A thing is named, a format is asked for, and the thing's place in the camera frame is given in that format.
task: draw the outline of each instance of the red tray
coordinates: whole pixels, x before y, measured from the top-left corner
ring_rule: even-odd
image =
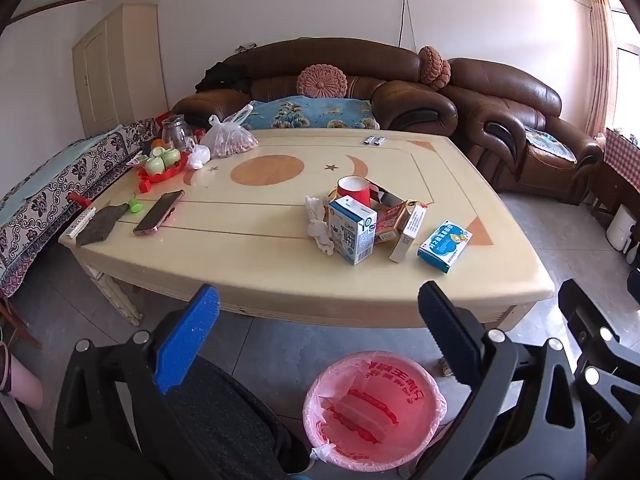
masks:
[[[180,162],[164,170],[164,173],[158,173],[149,176],[148,174],[146,174],[145,168],[142,168],[140,171],[138,171],[138,176],[140,177],[140,184],[138,185],[138,188],[140,189],[140,191],[142,193],[146,193],[147,191],[151,190],[151,183],[156,184],[158,182],[164,182],[172,176],[180,173],[187,165],[188,156],[189,155],[187,155],[185,152],[182,152],[180,154]]]

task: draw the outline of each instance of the table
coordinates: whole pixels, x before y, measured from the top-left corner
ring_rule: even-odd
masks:
[[[596,202],[591,214],[604,227],[609,227],[620,205],[640,218],[640,149],[625,137],[607,130],[604,160],[598,164],[591,180],[590,191]],[[640,226],[632,231],[636,242],[640,241]]]
[[[487,326],[512,328],[554,284],[492,188],[447,137],[348,129],[264,130],[250,152],[210,161],[137,194],[145,209],[126,213],[109,238],[82,248],[64,235],[94,283],[132,324],[142,315],[112,278],[180,300],[202,283],[216,286],[222,308],[258,317],[359,327],[423,327],[419,287],[435,280],[451,301]],[[326,256],[306,234],[306,195],[328,194],[358,174],[428,204],[420,234],[402,264],[393,244],[357,266]],[[94,203],[119,205],[137,191],[130,171]],[[164,192],[184,189],[174,214],[149,236],[132,230]],[[474,236],[448,274],[416,249],[449,219]]]

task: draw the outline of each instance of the curtain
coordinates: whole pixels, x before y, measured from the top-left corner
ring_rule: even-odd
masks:
[[[587,134],[604,133],[613,123],[618,91],[618,48],[609,0],[591,0],[593,71]]]

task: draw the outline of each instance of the glass jar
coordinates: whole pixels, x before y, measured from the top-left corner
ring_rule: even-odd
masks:
[[[184,115],[170,115],[162,121],[162,142],[168,150],[176,148],[181,152],[193,152],[196,140]]]

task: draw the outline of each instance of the smartphone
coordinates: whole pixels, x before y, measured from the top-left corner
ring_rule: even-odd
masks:
[[[162,195],[149,210],[140,223],[133,229],[137,235],[155,233],[160,224],[174,212],[175,203],[184,196],[184,190],[173,191]]]

